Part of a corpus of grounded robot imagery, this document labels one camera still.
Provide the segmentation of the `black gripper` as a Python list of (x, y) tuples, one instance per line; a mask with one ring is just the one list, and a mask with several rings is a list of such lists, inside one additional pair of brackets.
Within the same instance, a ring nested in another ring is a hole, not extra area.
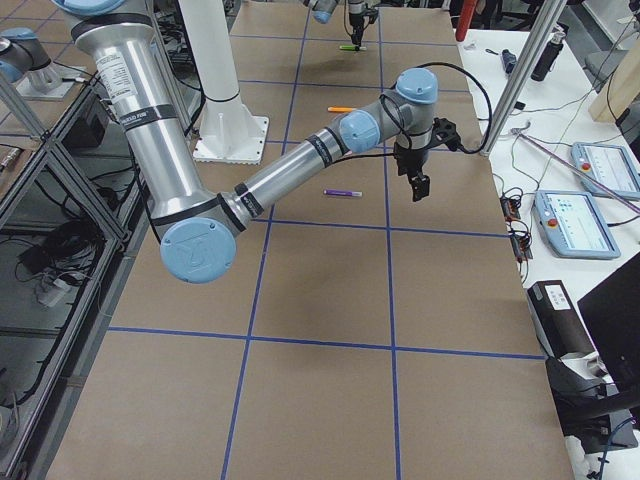
[(394, 143), (394, 159), (399, 176), (406, 176), (411, 183), (412, 201), (418, 202), (430, 194), (430, 177), (423, 172), (423, 166), (428, 160), (429, 149), (424, 146), (412, 149)]
[(353, 45), (361, 45), (363, 32), (365, 29), (365, 14), (364, 13), (349, 13), (348, 14), (349, 25), (351, 27), (351, 41)]

